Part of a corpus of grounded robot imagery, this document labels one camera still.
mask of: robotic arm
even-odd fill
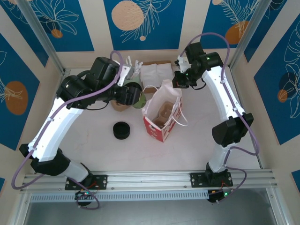
[[[202,79],[217,103],[221,118],[221,123],[212,129],[212,136],[216,142],[213,156],[206,165],[205,176],[202,176],[197,183],[205,183],[207,187],[219,187],[223,180],[228,180],[226,178],[230,175],[224,164],[228,151],[237,145],[248,131],[237,113],[242,115],[249,126],[253,122],[253,116],[251,113],[246,114],[240,106],[225,74],[222,79],[223,63],[216,52],[206,54],[200,42],[188,45],[185,52],[187,57],[179,56],[175,62],[180,67],[180,71],[175,72],[172,81],[174,88],[195,87],[197,80]],[[224,85],[228,89],[231,100],[235,103],[234,110]]]
[[[124,81],[133,74],[133,68],[129,65],[123,65],[117,84],[101,94],[66,105],[53,120],[50,116],[66,101],[106,87],[114,80],[119,69],[118,62],[105,57],[98,57],[89,71],[84,71],[77,76],[71,75],[64,79],[56,93],[57,97],[53,107],[39,133],[29,144],[20,146],[20,152],[25,157],[31,150],[35,150],[30,157],[32,159],[31,167],[35,172],[51,176],[61,174],[81,182],[85,187],[91,185],[94,180],[93,174],[82,163],[64,156],[59,148],[60,142],[84,109],[96,101],[100,100],[108,103],[110,100],[116,100],[123,105],[134,105],[139,101],[142,93],[141,86],[134,82],[123,85]],[[48,120],[52,120],[52,122],[34,149],[34,143]]]

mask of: bag handle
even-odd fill
[[[156,90],[158,90],[158,88],[157,88],[157,87],[155,87],[155,86],[153,86],[153,85],[147,85],[146,87],[144,87],[144,89],[143,89],[142,91],[144,92],[144,91],[145,91],[145,89],[146,89],[147,87],[153,87],[153,88],[155,88]]]
[[[181,105],[181,104],[180,104],[180,102],[179,102],[179,110],[180,110],[180,112],[181,112],[181,115],[182,115],[183,119],[186,121],[186,124],[179,123],[173,116],[172,116],[172,119],[173,119],[176,123],[178,123],[179,125],[184,126],[184,127],[187,127],[187,126],[188,126],[188,120],[187,120],[186,117],[183,115],[182,110],[181,110],[181,106],[180,106],[180,105]]]

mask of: black lid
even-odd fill
[[[113,135],[119,139],[124,140],[128,138],[130,134],[130,126],[125,122],[117,122],[113,126]]]

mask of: white table surface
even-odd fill
[[[86,68],[71,70],[77,75]],[[229,82],[230,71],[226,72]],[[91,171],[203,170],[215,142],[211,129],[220,123],[217,105],[208,87],[183,89],[183,113],[189,126],[176,124],[164,143],[153,139],[145,129],[142,112],[132,107],[115,111],[109,104],[101,111],[85,110],[73,123],[60,148],[65,155],[84,163]],[[104,106],[96,102],[91,108]],[[118,140],[113,125],[124,121],[130,125],[130,136]],[[238,146],[254,151],[249,133]],[[257,157],[232,151],[228,165],[259,169]]]

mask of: black cap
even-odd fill
[[[119,139],[124,140],[128,138],[130,134],[130,126],[125,122],[117,122],[113,126],[113,135]]]

